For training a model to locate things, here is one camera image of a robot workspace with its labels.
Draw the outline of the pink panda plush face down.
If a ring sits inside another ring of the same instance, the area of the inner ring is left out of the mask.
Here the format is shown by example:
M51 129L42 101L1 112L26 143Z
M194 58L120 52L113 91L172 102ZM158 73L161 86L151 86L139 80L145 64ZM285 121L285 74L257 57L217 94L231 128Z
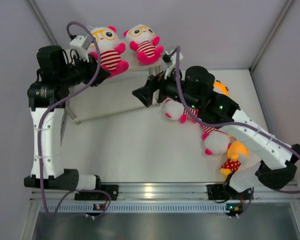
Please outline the pink panda plush face down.
M163 114L171 121L178 121L184 124L187 121L197 123L191 115L186 111L185 107L170 98L166 99L163 106Z

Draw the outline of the pink panda plush with glasses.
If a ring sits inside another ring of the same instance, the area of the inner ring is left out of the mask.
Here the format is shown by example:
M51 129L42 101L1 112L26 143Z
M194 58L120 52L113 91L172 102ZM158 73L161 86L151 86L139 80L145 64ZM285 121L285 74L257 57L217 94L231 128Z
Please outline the pink panda plush with glasses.
M160 45L161 38L147 25L138 24L126 30L123 36L141 65L154 64L164 52L164 47Z

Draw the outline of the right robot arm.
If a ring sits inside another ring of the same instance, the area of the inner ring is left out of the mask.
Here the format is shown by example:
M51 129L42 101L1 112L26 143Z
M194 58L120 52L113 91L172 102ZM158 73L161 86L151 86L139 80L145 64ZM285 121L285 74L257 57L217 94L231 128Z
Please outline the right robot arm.
M241 192L263 185L283 193L297 171L300 145L288 145L278 140L254 122L238 103L229 96L216 92L215 76L201 66L192 66L181 80L180 71L162 71L150 75L144 86L132 91L144 106L153 103L154 92L159 92L158 103L167 99L183 105L186 112L200 125L221 130L258 155L260 163L226 177L223 192L230 199Z

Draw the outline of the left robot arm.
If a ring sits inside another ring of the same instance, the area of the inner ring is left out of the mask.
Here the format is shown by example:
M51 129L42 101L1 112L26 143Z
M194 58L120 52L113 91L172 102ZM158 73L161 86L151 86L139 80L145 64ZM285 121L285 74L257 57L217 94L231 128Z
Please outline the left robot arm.
M80 174L66 169L61 161L62 124L70 88L79 84L98 86L110 73L99 67L95 53L77 53L72 61L65 59L58 45L42 47L36 55L37 79L27 90L33 122L34 156L30 175L24 178L28 188L75 191L85 189L92 200L103 194L98 175Z

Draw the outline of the pink panda plush under arm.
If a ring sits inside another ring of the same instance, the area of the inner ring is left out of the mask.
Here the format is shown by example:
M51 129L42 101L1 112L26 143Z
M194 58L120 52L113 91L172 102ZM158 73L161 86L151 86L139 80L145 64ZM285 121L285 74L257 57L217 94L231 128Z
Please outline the pink panda plush under arm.
M231 136L217 128L201 125L203 129L202 140L204 153L210 155L223 155L231 143Z

